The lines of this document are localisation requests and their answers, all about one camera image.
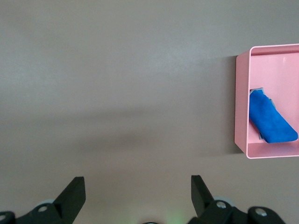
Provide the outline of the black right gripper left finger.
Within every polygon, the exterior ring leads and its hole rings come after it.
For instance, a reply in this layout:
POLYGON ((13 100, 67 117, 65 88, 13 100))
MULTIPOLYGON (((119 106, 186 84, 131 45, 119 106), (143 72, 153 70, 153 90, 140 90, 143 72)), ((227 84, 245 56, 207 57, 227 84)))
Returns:
POLYGON ((85 179, 75 177, 51 203, 42 203, 27 214, 16 217, 2 211, 2 224, 72 224, 85 203, 85 179))

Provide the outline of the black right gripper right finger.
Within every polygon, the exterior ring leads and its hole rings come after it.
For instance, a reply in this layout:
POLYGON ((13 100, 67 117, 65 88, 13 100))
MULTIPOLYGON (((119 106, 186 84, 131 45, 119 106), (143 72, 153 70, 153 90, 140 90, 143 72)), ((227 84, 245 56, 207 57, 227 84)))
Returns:
POLYGON ((191 198, 197 214, 190 224, 284 224, 285 221, 273 210, 253 206, 242 212, 223 200, 213 198, 200 175, 191 177, 191 198))

